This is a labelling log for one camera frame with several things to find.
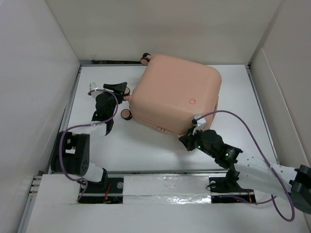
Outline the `pink hard-shell suitcase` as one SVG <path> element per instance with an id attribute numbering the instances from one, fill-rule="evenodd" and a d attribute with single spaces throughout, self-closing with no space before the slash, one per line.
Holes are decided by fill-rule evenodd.
<path id="1" fill-rule="evenodd" d="M 211 66 L 167 55 L 144 53 L 145 71 L 125 97 L 140 124 L 183 135 L 196 115 L 217 109 L 222 78 Z"/>

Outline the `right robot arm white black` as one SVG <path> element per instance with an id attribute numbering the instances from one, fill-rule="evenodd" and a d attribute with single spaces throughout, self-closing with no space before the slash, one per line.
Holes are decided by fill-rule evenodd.
<path id="1" fill-rule="evenodd" d="M 245 154 L 240 148 L 223 142 L 214 130 L 188 133 L 178 139 L 188 151 L 198 149 L 210 156 L 220 167 L 227 169 L 225 187 L 235 191 L 254 189 L 273 196 L 291 199 L 303 213 L 311 212 L 311 169 L 271 164 Z"/>

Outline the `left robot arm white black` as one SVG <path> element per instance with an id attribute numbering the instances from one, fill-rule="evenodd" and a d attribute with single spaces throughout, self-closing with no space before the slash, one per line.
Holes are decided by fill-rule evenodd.
<path id="1" fill-rule="evenodd" d="M 95 99 L 91 122 L 58 133 L 51 170 L 101 193 L 108 188 L 108 175 L 104 168 L 90 162 L 91 134 L 96 130 L 104 135 L 111 132 L 118 106 L 130 95 L 130 89 L 127 82 L 104 84 L 102 89 L 91 83 L 89 87 L 88 95 Z"/>

